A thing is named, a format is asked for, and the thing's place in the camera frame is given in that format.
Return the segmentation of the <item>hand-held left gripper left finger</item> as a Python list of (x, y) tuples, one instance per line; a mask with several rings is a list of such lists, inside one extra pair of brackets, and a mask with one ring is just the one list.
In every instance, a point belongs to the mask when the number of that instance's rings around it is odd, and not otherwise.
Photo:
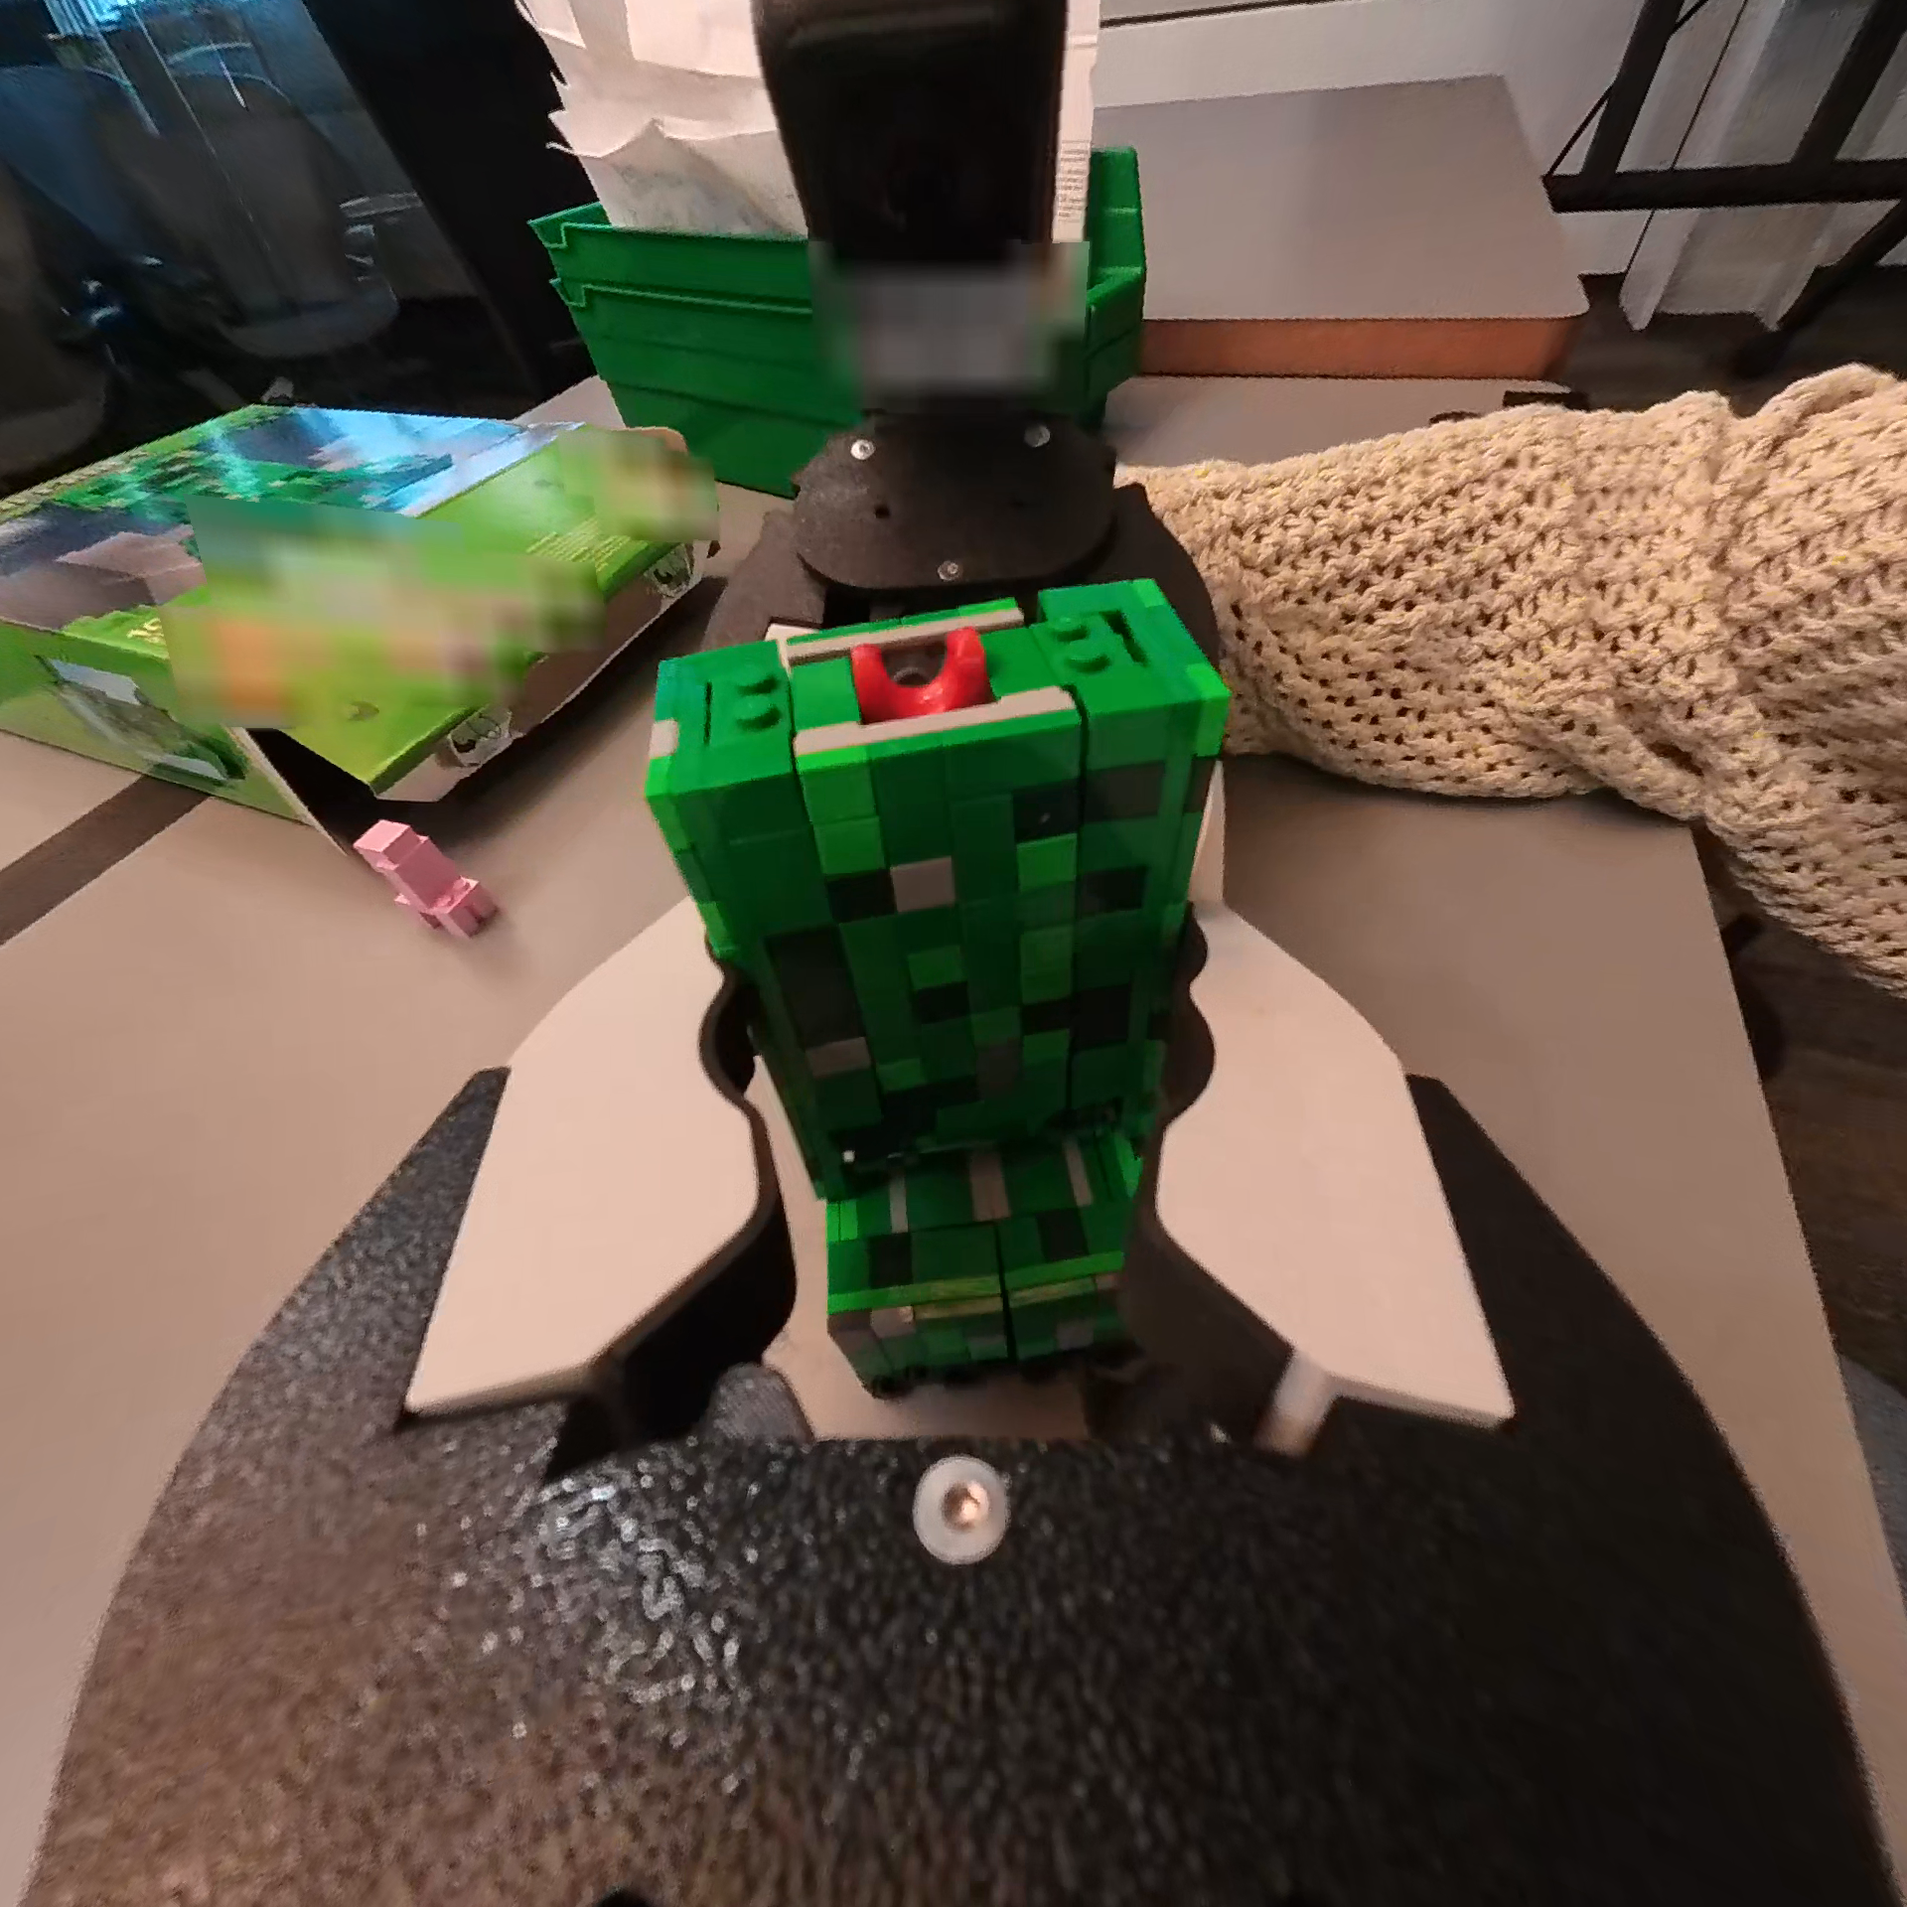
[(745, 993), (669, 910), (527, 1037), (404, 1413), (532, 1404), (611, 1448), (687, 1436), (792, 1316), (792, 1239), (750, 1105)]

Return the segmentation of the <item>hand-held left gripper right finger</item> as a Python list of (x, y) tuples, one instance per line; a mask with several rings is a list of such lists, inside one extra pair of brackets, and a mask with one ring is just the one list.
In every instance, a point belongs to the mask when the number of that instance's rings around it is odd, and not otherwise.
[(1293, 1458), (1335, 1406), (1493, 1432), (1512, 1392), (1407, 1077), (1337, 993), (1200, 900), (1126, 1321), (1230, 1441)]

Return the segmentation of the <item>green lego creeper figure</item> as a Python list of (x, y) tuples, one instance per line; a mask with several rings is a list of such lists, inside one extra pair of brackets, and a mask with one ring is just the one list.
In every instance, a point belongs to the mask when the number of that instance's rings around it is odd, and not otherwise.
[(1154, 580), (675, 654), (645, 798), (745, 986), (861, 1388), (1129, 1341), (1228, 684)]

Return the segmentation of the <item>person's right forearm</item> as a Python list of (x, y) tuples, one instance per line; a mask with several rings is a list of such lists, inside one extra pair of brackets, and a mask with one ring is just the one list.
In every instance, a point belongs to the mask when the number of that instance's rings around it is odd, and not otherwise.
[(1904, 993), (1904, 380), (1119, 478), (1205, 582), (1230, 754), (1447, 798), (1614, 793)]

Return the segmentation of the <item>pink lego pig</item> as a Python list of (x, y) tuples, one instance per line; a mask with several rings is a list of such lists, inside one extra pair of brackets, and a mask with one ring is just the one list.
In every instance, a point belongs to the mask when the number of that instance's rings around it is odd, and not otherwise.
[(383, 875), (397, 905), (457, 940), (473, 940), (497, 917), (496, 900), (417, 828), (383, 821), (369, 826), (355, 853), (371, 872)]

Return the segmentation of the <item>green lego set box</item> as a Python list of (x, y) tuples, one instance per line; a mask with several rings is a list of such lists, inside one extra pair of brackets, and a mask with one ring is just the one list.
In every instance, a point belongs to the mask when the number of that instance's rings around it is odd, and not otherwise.
[(350, 842), (583, 694), (715, 529), (668, 435), (250, 405), (4, 501), (4, 733)]

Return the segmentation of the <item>green plastic bin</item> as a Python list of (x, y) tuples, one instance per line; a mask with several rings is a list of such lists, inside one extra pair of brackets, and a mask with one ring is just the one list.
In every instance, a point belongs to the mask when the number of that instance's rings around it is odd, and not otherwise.
[[(856, 396), (819, 343), (806, 243), (615, 227), (599, 205), (531, 222), (597, 377), (625, 426), (671, 428), (724, 486), (776, 498)], [(1147, 247), (1138, 157), (1096, 150), (1086, 210), (1084, 333), (1064, 347), (1049, 408), (1100, 429), (1138, 373)]]

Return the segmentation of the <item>crumpled white paper bag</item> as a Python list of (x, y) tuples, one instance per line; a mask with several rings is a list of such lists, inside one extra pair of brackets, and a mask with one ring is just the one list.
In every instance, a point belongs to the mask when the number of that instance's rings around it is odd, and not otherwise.
[(553, 147), (613, 227), (806, 236), (750, 3), (518, 3), (555, 69)]

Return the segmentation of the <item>black television stand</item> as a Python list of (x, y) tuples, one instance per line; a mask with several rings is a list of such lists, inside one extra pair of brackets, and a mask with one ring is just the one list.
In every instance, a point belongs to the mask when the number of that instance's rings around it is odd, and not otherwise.
[(1739, 378), (1783, 368), (1800, 338), (1906, 238), (1906, 6), (1639, 4), (1602, 92), (1540, 191), (1570, 219), (1639, 219), (1623, 313), (1663, 312), (1704, 224), (1779, 220), (1797, 247), (1758, 268), (1758, 335)]

